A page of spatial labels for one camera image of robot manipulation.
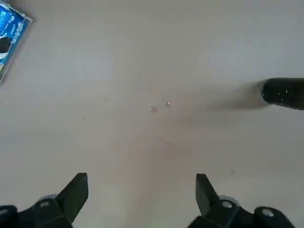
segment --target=black cylindrical object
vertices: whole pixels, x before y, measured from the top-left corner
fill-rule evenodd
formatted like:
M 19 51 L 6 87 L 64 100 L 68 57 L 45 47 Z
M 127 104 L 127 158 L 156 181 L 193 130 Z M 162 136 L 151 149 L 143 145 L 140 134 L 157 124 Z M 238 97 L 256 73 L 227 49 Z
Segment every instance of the black cylindrical object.
M 304 78 L 271 78 L 264 83 L 262 96 L 269 104 L 304 110 Z

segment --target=water droplet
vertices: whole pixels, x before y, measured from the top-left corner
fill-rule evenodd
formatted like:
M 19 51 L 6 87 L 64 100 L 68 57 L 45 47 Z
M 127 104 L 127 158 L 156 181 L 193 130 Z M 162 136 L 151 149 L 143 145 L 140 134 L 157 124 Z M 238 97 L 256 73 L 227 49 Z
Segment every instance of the water droplet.
M 151 108 L 150 108 L 150 112 L 151 112 L 151 113 L 157 112 L 157 107 L 151 107 Z
M 167 102 L 165 103 L 165 106 L 166 106 L 167 108 L 169 108 L 169 107 L 171 106 L 171 103 L 170 103 L 169 101 L 167 101 Z

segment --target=white surface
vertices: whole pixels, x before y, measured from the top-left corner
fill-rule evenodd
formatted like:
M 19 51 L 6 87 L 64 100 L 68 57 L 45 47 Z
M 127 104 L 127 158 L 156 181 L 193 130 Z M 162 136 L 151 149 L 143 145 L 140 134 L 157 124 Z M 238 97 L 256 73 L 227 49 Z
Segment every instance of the white surface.
M 200 172 L 304 226 L 303 112 L 250 96 L 303 76 L 304 1 L 12 4 L 35 22 L 0 87 L 0 204 L 25 209 L 85 171 L 76 228 L 185 228 Z

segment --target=blue box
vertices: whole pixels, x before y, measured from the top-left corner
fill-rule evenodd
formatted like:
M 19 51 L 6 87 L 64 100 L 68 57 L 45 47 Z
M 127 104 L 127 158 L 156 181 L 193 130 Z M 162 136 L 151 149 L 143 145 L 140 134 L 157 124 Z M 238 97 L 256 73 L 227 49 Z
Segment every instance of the blue box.
M 0 1 L 0 83 L 32 19 Z

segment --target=black plastic part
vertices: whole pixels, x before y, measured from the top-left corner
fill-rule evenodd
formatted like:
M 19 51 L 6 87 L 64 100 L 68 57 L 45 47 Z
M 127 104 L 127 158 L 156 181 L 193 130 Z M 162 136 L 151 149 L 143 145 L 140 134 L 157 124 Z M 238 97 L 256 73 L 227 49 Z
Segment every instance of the black plastic part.
M 205 174 L 196 175 L 196 202 L 199 211 L 204 216 L 212 207 L 212 205 L 220 202 L 219 196 L 212 187 L 208 177 Z
M 295 228 L 276 209 L 260 207 L 251 214 L 232 201 L 220 200 L 205 174 L 197 175 L 196 200 L 202 216 L 197 217 L 188 228 Z M 265 216 L 263 209 L 270 209 L 274 216 Z
M 72 228 L 87 198 L 87 174 L 79 173 L 55 199 L 42 199 L 19 213 L 14 206 L 0 207 L 0 228 Z
M 235 217 L 238 214 L 238 206 L 233 202 L 230 203 L 232 205 L 231 208 L 225 208 L 222 205 L 222 201 L 213 205 L 210 211 L 208 212 L 208 214 L 205 215 L 205 218 L 214 221 L 218 225 L 218 227 L 222 227 L 222 228 L 230 227 L 231 224 L 234 222 Z
M 262 213 L 263 209 L 269 209 L 273 216 L 265 216 Z M 294 228 L 288 218 L 279 210 L 274 208 L 259 207 L 255 209 L 255 226 L 261 228 Z
M 0 227 L 7 225 L 17 216 L 17 208 L 12 205 L 0 206 Z
M 72 224 L 88 198 L 87 174 L 77 174 L 58 194 L 56 201 Z
M 304 110 L 304 78 L 271 78 L 262 96 L 269 104 Z

